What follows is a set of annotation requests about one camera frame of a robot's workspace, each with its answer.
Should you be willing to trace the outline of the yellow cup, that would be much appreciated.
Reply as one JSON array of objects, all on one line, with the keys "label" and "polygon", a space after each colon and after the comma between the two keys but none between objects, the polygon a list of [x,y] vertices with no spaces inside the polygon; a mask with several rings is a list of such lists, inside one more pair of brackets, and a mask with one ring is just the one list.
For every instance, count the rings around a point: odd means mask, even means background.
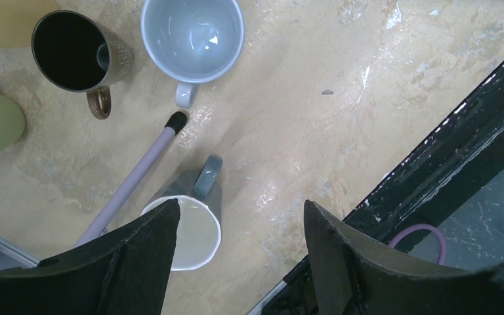
[{"label": "yellow cup", "polygon": [[38,21],[58,9],[56,1],[0,1],[0,48],[29,47]]}]

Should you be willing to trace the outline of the dark grey faceted mug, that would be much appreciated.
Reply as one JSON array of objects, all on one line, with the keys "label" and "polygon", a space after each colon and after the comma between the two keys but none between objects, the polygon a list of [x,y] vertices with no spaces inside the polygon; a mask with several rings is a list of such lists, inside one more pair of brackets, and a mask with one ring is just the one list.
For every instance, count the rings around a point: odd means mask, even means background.
[{"label": "dark grey faceted mug", "polygon": [[209,263],[222,241],[222,188],[218,183],[222,158],[211,154],[203,167],[179,172],[148,201],[145,214],[170,200],[178,200],[180,221],[171,271],[197,270]]}]

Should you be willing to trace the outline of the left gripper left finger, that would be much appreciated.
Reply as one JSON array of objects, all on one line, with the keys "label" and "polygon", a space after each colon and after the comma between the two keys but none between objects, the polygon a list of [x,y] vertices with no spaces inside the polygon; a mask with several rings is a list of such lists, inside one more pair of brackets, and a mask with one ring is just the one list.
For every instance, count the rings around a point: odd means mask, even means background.
[{"label": "left gripper left finger", "polygon": [[0,271],[0,314],[160,314],[180,207],[169,199],[33,268]]}]

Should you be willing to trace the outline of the light grey mug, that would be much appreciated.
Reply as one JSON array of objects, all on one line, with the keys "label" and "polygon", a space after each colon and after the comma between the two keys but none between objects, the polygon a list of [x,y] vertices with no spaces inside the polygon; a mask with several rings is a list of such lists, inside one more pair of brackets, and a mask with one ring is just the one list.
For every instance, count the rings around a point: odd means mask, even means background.
[{"label": "light grey mug", "polygon": [[175,103],[186,109],[200,85],[236,63],[245,35],[242,11],[233,0],[145,1],[140,28],[150,58],[178,81]]}]

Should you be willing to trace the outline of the brown mug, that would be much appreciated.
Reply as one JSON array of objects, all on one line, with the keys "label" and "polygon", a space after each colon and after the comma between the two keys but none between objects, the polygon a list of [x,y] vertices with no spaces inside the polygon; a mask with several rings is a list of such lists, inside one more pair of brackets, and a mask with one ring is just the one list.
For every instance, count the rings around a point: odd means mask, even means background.
[{"label": "brown mug", "polygon": [[41,73],[65,91],[84,93],[95,118],[112,110],[110,86],[131,71],[133,54],[107,27],[71,10],[42,17],[33,29],[31,51]]}]

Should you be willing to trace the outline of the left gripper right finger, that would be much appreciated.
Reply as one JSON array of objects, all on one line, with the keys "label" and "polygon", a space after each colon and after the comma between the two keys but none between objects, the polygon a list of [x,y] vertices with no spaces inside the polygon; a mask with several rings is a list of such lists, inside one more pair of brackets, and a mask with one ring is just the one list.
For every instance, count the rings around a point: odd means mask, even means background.
[{"label": "left gripper right finger", "polygon": [[310,200],[304,234],[320,314],[504,314],[504,262],[468,271],[423,261]]}]

